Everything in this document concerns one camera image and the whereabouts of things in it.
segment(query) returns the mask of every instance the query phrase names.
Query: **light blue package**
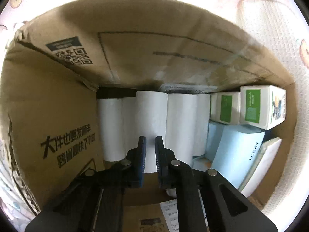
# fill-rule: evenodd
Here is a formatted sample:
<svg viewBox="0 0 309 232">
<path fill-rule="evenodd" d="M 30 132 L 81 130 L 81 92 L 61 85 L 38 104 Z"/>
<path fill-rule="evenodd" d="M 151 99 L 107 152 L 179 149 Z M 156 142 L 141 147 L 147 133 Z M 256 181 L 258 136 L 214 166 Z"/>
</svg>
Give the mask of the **light blue package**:
<svg viewBox="0 0 309 232">
<path fill-rule="evenodd" d="M 208 127 L 208 136 L 207 136 L 207 145 L 205 151 L 205 158 L 209 159 L 210 161 L 214 161 L 214 157 L 218 150 L 222 132 L 224 127 L 227 125 L 218 123 L 218 122 L 209 122 Z"/>
<path fill-rule="evenodd" d="M 211 168 L 238 188 L 255 160 L 264 134 L 250 125 L 225 126 Z"/>
</svg>

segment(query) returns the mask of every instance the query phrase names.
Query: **cardboard box flap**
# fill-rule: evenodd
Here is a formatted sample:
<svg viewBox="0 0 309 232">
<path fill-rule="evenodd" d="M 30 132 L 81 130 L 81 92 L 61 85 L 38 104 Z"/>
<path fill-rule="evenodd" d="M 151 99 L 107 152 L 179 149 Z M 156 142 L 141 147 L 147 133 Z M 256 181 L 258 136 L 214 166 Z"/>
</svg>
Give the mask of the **cardboard box flap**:
<svg viewBox="0 0 309 232">
<path fill-rule="evenodd" d="M 1 139 L 40 208 L 84 167 L 103 169 L 96 94 L 79 76 L 16 44 L 0 83 Z"/>
<path fill-rule="evenodd" d="M 78 0 L 33 19 L 23 31 L 22 42 L 99 85 L 227 90 L 293 83 L 280 62 L 239 27 L 174 0 Z"/>
</svg>

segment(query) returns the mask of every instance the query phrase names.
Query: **white paper roll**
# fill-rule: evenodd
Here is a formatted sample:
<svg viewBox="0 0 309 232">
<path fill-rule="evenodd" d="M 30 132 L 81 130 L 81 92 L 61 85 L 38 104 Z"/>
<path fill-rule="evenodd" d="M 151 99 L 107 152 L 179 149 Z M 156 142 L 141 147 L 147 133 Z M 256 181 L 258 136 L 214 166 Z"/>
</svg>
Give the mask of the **white paper roll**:
<svg viewBox="0 0 309 232">
<path fill-rule="evenodd" d="M 135 102 L 136 98 L 123 98 L 123 142 L 125 152 L 137 147 L 138 136 L 135 124 Z"/>
<path fill-rule="evenodd" d="M 210 103 L 211 97 L 209 94 L 197 94 L 197 118 L 195 126 L 193 156 L 201 156 L 205 154 L 210 114 Z"/>
<path fill-rule="evenodd" d="M 165 147 L 188 165 L 192 164 L 196 116 L 196 95 L 168 95 Z"/>
<path fill-rule="evenodd" d="M 136 133 L 147 138 L 145 173 L 157 171 L 155 138 L 162 136 L 165 142 L 167 94 L 156 91 L 136 93 Z"/>
<path fill-rule="evenodd" d="M 98 116 L 104 160 L 122 160 L 125 157 L 122 99 L 99 99 Z"/>
</svg>

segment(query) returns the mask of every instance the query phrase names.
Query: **cardboard box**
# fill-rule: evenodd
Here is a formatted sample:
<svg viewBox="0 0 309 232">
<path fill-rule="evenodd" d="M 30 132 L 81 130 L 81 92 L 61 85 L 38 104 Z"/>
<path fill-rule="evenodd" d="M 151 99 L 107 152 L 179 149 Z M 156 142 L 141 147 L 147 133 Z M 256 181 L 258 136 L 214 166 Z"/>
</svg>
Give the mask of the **cardboard box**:
<svg viewBox="0 0 309 232">
<path fill-rule="evenodd" d="M 297 117 L 294 81 L 268 49 L 236 25 L 175 0 L 78 0 L 52 9 L 17 31 L 0 83 L 1 139 L 16 185 L 37 210 L 88 162 L 103 169 L 97 86 L 285 88 L 287 117 L 274 128 L 282 145 L 254 193 L 262 204 L 280 179 Z M 78 128 L 86 128 L 82 138 L 90 135 L 91 143 L 67 162 L 66 153 L 83 139 L 59 149 L 48 142 Z M 149 202 L 158 203 L 157 194 L 146 194 Z M 130 199 L 126 206 L 145 205 L 137 195 Z"/>
</svg>

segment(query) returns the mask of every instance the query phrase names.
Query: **white paper label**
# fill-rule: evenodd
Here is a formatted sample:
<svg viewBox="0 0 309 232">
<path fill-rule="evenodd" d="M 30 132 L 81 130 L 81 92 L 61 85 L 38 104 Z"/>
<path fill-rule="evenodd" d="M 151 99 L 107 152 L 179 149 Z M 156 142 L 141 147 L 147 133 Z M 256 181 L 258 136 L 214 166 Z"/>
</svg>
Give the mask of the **white paper label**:
<svg viewBox="0 0 309 232">
<path fill-rule="evenodd" d="M 170 232 L 179 231 L 177 199 L 172 200 L 172 201 L 161 202 L 160 206 L 161 206 L 162 213 L 164 215 L 168 230 Z M 204 213 L 205 223 L 206 223 L 206 226 L 208 227 L 206 213 L 205 213 L 203 205 L 202 205 L 202 209 Z"/>
<path fill-rule="evenodd" d="M 182 85 L 182 84 L 163 84 L 160 86 L 159 91 L 165 93 L 208 93 L 214 92 L 218 89 L 217 86 L 210 85 Z"/>
</svg>

